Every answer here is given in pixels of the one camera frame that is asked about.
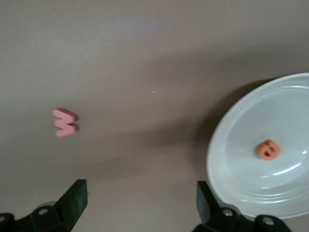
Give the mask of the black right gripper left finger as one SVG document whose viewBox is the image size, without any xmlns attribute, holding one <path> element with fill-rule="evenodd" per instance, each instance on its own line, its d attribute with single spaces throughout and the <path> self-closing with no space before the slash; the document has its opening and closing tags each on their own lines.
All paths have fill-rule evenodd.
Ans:
<svg viewBox="0 0 309 232">
<path fill-rule="evenodd" d="M 43 205 L 27 216 L 15 219 L 0 214 L 2 232 L 70 232 L 87 206 L 87 181 L 76 180 L 53 205 Z"/>
</svg>

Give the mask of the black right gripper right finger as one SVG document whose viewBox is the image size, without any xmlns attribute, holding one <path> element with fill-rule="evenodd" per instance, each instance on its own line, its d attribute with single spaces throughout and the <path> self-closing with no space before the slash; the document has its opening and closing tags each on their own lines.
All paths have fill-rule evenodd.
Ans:
<svg viewBox="0 0 309 232">
<path fill-rule="evenodd" d="M 288 232 L 290 228 L 279 218 L 258 215 L 245 218 L 233 205 L 220 205 L 205 181 L 197 182 L 197 211 L 201 224 L 196 232 Z"/>
</svg>

